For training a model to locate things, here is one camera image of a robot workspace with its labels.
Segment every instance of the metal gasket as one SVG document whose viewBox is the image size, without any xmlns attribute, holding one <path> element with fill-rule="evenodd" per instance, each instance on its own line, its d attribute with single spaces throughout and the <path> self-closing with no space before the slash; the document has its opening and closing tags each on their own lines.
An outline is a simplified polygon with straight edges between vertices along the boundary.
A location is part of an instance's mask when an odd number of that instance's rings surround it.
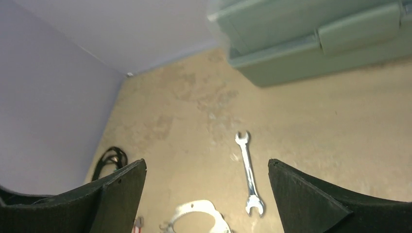
<svg viewBox="0 0 412 233">
<path fill-rule="evenodd" d="M 223 219 L 222 215 L 215 209 L 213 203 L 208 200 L 196 200 L 179 205 L 172 219 L 165 227 L 160 226 L 163 233 L 176 233 L 173 230 L 174 223 L 182 216 L 192 212 L 203 212 L 215 218 L 215 225 L 209 233 L 231 233 L 229 225 Z"/>
</svg>

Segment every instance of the light purple wall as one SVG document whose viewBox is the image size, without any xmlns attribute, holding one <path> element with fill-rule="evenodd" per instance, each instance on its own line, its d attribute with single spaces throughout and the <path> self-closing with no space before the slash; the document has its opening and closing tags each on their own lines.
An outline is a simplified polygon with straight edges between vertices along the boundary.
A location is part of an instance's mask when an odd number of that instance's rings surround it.
<svg viewBox="0 0 412 233">
<path fill-rule="evenodd" d="M 122 73 L 216 46 L 208 0 L 14 0 Z"/>
<path fill-rule="evenodd" d="M 11 0 L 0 0 L 0 184 L 82 185 L 122 75 Z"/>
</svg>

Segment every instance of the metal ring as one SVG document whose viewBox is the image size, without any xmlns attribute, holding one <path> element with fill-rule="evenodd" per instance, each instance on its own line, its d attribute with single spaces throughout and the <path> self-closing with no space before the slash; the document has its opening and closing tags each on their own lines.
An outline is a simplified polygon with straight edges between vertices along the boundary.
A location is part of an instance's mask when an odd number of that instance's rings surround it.
<svg viewBox="0 0 412 233">
<path fill-rule="evenodd" d="M 163 230 L 163 233 L 176 233 L 173 230 L 174 223 L 182 216 L 192 212 L 203 212 L 215 218 L 215 225 L 210 229 L 209 233 L 231 233 L 229 225 L 223 219 L 222 215 L 215 209 L 213 203 L 208 200 L 196 200 L 179 205 L 170 222 Z"/>
</svg>

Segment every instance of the stained floor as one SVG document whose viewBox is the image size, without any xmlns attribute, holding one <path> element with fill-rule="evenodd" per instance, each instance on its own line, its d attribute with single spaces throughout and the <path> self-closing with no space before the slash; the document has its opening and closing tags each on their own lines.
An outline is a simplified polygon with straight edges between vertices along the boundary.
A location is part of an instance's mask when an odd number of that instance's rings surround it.
<svg viewBox="0 0 412 233">
<path fill-rule="evenodd" d="M 234 136 L 245 130 L 267 207 L 262 219 L 244 209 Z M 270 158 L 356 192 L 412 201 L 411 141 L 412 59 L 258 88 L 210 50 L 126 80 L 94 163 L 113 145 L 146 160 L 142 233 L 160 232 L 177 205 L 201 199 L 237 233 L 281 233 Z M 202 217 L 188 216 L 177 233 L 205 227 Z"/>
</svg>

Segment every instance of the silver wrench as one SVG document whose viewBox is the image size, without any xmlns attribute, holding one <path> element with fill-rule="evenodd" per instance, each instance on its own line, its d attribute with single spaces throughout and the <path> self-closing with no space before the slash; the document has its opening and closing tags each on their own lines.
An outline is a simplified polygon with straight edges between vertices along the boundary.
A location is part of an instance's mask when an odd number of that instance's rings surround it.
<svg viewBox="0 0 412 233">
<path fill-rule="evenodd" d="M 259 210 L 260 217 L 262 217 L 263 212 L 265 211 L 265 205 L 263 204 L 263 201 L 259 198 L 258 192 L 256 191 L 255 179 L 253 178 L 252 166 L 250 165 L 250 156 L 248 149 L 250 134 L 248 131 L 246 131 L 245 137 L 239 138 L 239 136 L 240 133 L 238 132 L 235 136 L 235 141 L 242 150 L 242 158 L 243 163 L 245 165 L 245 172 L 247 178 L 247 187 L 249 189 L 249 198 L 246 202 L 246 212 L 250 216 L 250 209 L 252 207 L 256 207 Z"/>
</svg>

